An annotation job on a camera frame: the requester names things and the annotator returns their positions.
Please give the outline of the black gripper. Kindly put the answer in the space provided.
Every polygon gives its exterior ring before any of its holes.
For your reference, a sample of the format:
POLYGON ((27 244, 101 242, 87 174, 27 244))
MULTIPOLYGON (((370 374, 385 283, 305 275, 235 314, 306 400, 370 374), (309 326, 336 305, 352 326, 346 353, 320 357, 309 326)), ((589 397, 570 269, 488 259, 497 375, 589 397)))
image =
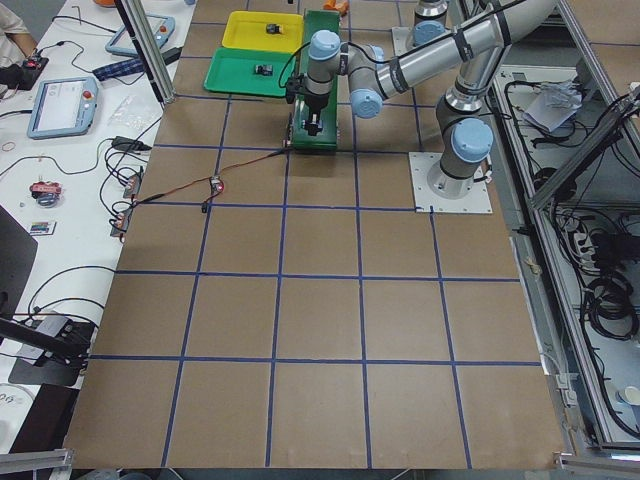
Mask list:
POLYGON ((293 104, 299 95, 309 108, 307 118, 302 121, 302 128, 309 136, 317 136, 323 131, 321 110, 329 103, 331 81, 317 82, 306 74, 291 75, 285 83, 285 100, 293 104))

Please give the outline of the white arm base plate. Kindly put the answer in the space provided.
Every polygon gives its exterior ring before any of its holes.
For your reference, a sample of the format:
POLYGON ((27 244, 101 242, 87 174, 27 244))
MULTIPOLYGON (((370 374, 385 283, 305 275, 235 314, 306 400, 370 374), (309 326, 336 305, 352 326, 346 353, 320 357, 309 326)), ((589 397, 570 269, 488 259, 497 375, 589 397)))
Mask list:
POLYGON ((492 214, 480 163, 472 178, 457 180, 442 170, 439 152, 409 152, 415 211, 418 213, 492 214))

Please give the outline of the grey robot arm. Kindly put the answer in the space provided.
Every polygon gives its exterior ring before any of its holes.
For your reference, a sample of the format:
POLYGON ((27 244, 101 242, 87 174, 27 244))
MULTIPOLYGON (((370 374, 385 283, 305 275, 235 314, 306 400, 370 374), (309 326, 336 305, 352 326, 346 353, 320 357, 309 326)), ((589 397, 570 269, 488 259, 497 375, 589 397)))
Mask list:
POLYGON ((293 105, 285 144, 299 150, 329 150, 326 135, 337 128, 331 108, 334 80, 345 76, 353 115, 377 116, 384 101, 453 67, 456 81, 443 95, 449 115, 440 122, 476 115, 497 68, 510 47, 526 37, 555 9, 553 1, 487 1, 484 10, 390 59, 373 47, 340 39, 331 30, 314 32, 299 52, 305 63, 287 79, 286 101, 293 105))
POLYGON ((444 34, 447 11, 445 0, 420 0, 414 8, 414 25, 407 46, 412 49, 444 34))

